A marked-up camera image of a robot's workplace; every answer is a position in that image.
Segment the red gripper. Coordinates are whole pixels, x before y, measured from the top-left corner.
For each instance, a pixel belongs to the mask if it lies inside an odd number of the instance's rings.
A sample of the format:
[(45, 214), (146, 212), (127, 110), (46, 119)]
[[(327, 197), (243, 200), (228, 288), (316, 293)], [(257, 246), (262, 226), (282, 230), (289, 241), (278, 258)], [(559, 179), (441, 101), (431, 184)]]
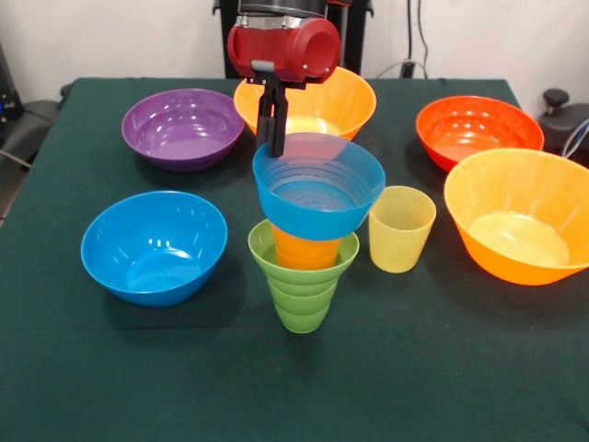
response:
[[(228, 57), (245, 78), (274, 75), (287, 84), (321, 84), (340, 61), (341, 40), (325, 18), (239, 17), (227, 40)], [(257, 146), (283, 154), (288, 101), (285, 86), (267, 82), (259, 98)]]

